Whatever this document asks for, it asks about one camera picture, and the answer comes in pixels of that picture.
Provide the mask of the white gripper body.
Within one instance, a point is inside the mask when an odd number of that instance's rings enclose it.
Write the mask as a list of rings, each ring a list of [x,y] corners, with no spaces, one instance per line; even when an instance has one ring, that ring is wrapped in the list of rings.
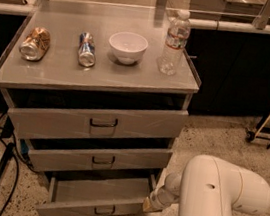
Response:
[[[164,187],[155,189],[149,196],[150,207],[152,210],[162,210],[179,202],[179,196],[167,191]]]

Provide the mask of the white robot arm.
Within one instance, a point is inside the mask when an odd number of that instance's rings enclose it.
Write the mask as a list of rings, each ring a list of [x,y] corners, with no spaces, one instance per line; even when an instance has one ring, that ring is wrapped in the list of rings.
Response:
[[[178,204],[178,216],[232,216],[232,211],[257,215],[270,208],[270,186],[262,176],[235,164],[199,155],[182,173],[167,175],[143,202],[145,212]]]

